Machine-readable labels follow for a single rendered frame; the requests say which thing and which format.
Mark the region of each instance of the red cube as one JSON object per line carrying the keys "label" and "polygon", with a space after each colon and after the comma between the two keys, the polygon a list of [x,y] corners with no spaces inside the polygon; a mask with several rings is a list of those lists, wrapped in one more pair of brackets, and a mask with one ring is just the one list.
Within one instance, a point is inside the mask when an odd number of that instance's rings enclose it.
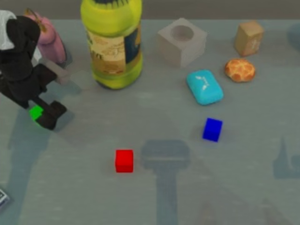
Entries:
{"label": "red cube", "polygon": [[116,150],[115,167],[117,173],[133,172],[133,150]]}

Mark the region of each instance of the table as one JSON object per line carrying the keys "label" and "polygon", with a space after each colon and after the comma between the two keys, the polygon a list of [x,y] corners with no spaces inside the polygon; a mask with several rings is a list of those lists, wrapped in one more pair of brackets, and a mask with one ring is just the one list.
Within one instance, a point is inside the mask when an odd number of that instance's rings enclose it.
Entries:
{"label": "table", "polygon": [[[300,181],[276,179],[272,163],[282,144],[288,160],[300,151],[300,21],[259,21],[265,37],[248,57],[257,76],[243,84],[222,71],[238,57],[233,38],[241,21],[192,21],[208,41],[205,54],[184,69],[154,49],[156,32],[170,22],[142,22],[142,76],[110,91],[90,82],[81,22],[53,21],[73,56],[67,69],[85,88],[49,86],[43,98],[69,109],[55,132],[0,97],[0,186],[13,198],[1,225],[196,225],[203,224],[203,206],[221,225],[262,225],[265,198],[299,224]],[[214,105],[198,105],[185,83],[204,68],[224,90]],[[224,122],[219,143],[201,138],[207,117]],[[134,149],[133,174],[115,173],[120,148]]]}

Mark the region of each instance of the plastic bottle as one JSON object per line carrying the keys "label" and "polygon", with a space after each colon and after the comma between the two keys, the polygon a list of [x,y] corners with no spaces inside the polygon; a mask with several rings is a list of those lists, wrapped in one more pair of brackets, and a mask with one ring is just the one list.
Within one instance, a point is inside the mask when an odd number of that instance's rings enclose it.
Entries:
{"label": "plastic bottle", "polygon": [[140,75],[142,0],[83,0],[94,79],[110,89],[122,89]]}

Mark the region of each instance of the blue object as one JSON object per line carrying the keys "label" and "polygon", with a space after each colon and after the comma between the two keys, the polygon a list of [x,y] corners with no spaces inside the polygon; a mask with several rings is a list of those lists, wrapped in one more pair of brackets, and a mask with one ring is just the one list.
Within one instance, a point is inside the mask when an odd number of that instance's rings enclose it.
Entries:
{"label": "blue object", "polygon": [[187,76],[187,84],[197,103],[209,105],[222,100],[222,88],[209,70],[199,70]]}
{"label": "blue object", "polygon": [[202,138],[213,142],[218,142],[223,122],[221,120],[215,120],[207,118],[204,127]]}

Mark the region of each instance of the green bottle base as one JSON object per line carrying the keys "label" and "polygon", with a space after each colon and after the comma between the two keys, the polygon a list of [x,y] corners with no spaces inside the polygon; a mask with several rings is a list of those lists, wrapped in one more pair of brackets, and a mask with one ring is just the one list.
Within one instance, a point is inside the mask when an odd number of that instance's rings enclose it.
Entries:
{"label": "green bottle base", "polygon": [[143,55],[141,54],[139,62],[129,72],[121,77],[105,78],[105,76],[96,75],[93,73],[94,79],[101,85],[112,90],[120,90],[131,84],[140,76],[143,67]]}

